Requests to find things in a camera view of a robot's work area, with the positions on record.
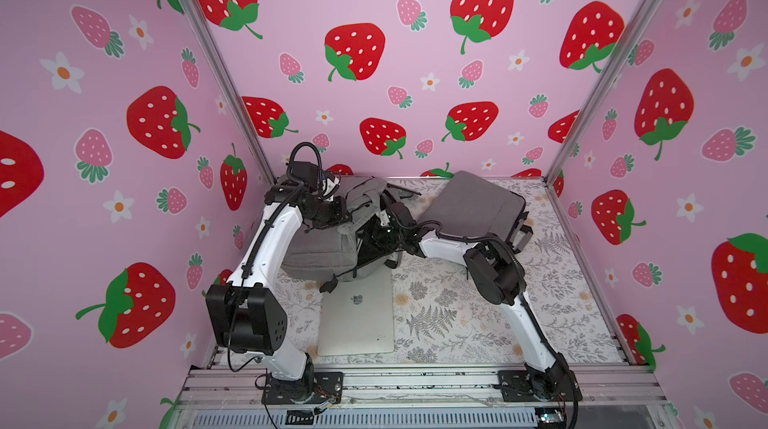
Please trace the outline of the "large grey backpack bag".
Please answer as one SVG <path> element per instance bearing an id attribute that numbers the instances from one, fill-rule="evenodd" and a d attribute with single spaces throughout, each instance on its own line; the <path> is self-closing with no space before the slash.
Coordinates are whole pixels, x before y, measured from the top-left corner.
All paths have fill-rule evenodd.
<path id="1" fill-rule="evenodd" d="M 318 282 L 323 292 L 331 292 L 337 283 L 366 278 L 382 265 L 397 268 L 400 252 L 365 256 L 365 223 L 387 205 L 418 194 L 384 179 L 343 177 L 340 195 L 346 199 L 351 221 L 327 229 L 311 229 L 305 223 L 290 242 L 282 269 L 294 279 Z"/>

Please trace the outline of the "grey laptop sleeve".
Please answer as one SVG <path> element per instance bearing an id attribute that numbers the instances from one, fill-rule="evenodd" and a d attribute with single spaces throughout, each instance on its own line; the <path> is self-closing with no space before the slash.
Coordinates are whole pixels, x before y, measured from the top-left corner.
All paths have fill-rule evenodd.
<path id="1" fill-rule="evenodd" d="M 519 253 L 532 238 L 522 195 L 466 171 L 456 172 L 418 222 L 437 221 L 443 233 L 468 238 L 492 233 Z"/>

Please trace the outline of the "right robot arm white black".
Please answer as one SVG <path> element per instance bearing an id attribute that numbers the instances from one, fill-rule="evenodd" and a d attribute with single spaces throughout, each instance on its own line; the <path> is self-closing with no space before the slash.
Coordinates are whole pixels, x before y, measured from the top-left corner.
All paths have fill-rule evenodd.
<path id="1" fill-rule="evenodd" d="M 417 222 L 402 203 L 385 208 L 357 233 L 366 256 L 406 252 L 464 266 L 480 296 L 503 312 L 521 346 L 523 391 L 540 401 L 581 401 L 574 372 L 550 343 L 528 301 L 525 269 L 511 243 L 492 232 L 460 235 L 437 220 Z"/>

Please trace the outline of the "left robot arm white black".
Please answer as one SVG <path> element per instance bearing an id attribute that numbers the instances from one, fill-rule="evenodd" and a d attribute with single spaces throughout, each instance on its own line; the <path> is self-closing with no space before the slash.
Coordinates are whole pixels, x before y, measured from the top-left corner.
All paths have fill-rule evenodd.
<path id="1" fill-rule="evenodd" d="M 289 156 L 286 179 L 265 195 L 254 238 L 223 286 L 211 286 L 206 305 L 217 344 L 229 355 L 245 354 L 275 380 L 308 390 L 311 357 L 287 337 L 287 315 L 272 292 L 291 241 L 304 223 L 325 230 L 351 220 L 338 194 L 340 179 L 322 166 L 319 149 L 301 142 Z"/>

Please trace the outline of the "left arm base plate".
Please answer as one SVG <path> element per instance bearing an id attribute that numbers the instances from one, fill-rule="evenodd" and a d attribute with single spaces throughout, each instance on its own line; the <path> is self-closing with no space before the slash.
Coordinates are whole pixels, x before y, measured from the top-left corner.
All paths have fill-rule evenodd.
<path id="1" fill-rule="evenodd" d="M 343 392 L 343 372 L 316 372 L 311 379 L 285 381 L 267 377 L 261 402 L 270 405 L 321 405 L 337 403 Z"/>

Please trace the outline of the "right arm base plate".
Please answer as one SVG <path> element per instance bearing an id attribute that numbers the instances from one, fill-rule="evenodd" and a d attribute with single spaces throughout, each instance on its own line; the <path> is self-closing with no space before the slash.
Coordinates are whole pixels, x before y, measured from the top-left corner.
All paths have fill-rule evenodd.
<path id="1" fill-rule="evenodd" d="M 553 368 L 541 372 L 531 370 L 502 370 L 497 373 L 494 388 L 505 402 L 581 402 L 583 399 L 572 371 Z"/>

